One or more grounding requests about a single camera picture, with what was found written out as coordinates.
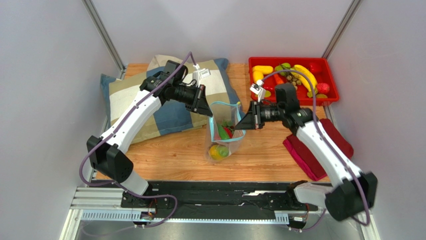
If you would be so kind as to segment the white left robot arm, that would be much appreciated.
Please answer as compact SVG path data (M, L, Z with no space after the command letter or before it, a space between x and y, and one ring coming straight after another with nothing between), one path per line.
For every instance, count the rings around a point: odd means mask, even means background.
M133 139L151 116L167 101L183 103L189 112L212 117L206 98L203 78L210 70L194 66L192 81L185 83L188 68L183 63L167 61L164 69L147 77L139 87L134 100L118 120L100 137L91 136L87 142L88 154L84 161L109 177L113 183L141 197L149 183L134 171L133 162L126 156Z

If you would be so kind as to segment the clear zip top bag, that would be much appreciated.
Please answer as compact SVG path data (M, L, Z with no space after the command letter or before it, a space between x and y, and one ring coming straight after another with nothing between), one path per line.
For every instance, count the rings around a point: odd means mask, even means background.
M236 130L244 116L241 102L215 101L210 104L212 117L208 118L205 137L205 158L221 162L237 152L246 135L245 130Z

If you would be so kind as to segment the yellow green mango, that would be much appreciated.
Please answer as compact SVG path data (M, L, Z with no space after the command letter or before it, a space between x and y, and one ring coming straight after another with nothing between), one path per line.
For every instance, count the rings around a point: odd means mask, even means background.
M230 151L227 146L217 144L210 147L208 155L214 161L222 161L230 155Z

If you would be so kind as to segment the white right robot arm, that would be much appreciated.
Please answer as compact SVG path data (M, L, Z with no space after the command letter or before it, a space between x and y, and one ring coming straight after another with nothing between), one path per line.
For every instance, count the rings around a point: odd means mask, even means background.
M361 212L369 215L374 206L378 179L364 173L337 147L313 111L300 106L296 89L290 83L275 87L275 103L251 101L236 130L258 130L267 122L282 122L313 154L325 170L331 187L305 181L287 190L297 204L326 209L337 221L354 219Z

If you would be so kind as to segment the red apple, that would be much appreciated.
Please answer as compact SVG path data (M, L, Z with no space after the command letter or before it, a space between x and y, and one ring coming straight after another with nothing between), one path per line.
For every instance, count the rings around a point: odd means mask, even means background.
M232 133L232 131L229 129L229 128L227 128L227 127L224 127L223 128L223 130L224 130L224 132L225 132L225 137L224 137L224 139L232 139L233 138L233 133Z

